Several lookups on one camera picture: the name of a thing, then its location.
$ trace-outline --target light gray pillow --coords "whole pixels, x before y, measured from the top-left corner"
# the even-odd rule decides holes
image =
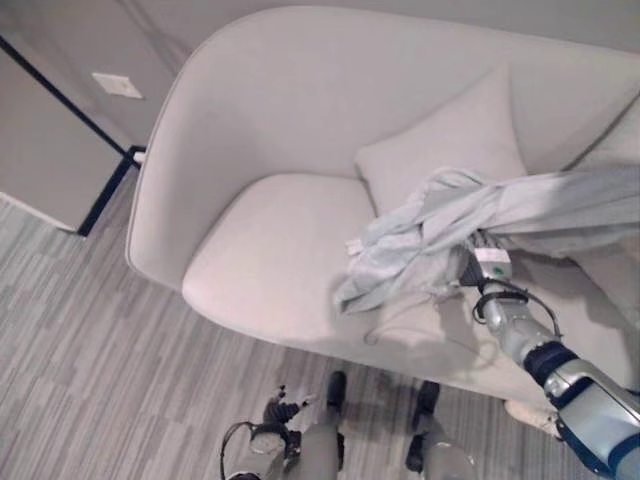
[[[474,170],[495,180],[526,175],[511,119],[508,65],[410,129],[361,148],[355,162],[379,215],[404,205],[442,167]]]

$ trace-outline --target floor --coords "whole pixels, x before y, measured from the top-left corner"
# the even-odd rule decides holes
[[[340,478],[417,478],[403,468],[417,380],[225,330],[128,269],[136,175],[87,239],[0,205],[0,479],[215,479],[230,423],[258,420],[279,384],[322,392],[335,369],[349,379]],[[444,388],[436,413],[481,479],[594,478],[497,399]]]

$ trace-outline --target crumpled fabric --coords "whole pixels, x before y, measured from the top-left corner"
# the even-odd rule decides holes
[[[507,250],[562,258],[639,229],[640,165],[501,182],[441,169],[347,242],[352,259],[333,302],[339,313],[355,313],[403,293],[436,301],[454,295],[476,230]]]

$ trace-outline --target chair armrest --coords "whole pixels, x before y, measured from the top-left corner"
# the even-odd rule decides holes
[[[194,105],[182,87],[174,86],[152,134],[126,247],[134,270],[177,291],[225,208],[247,185],[277,173],[260,162],[228,109]]]

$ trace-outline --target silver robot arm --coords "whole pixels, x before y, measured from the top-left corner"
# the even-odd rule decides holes
[[[544,389],[558,410],[557,427],[565,442],[594,473],[617,480],[640,478],[640,404],[591,363],[581,360],[527,307],[539,301],[509,282],[511,263],[505,250],[474,239],[463,285],[481,293],[477,314],[502,350]]]

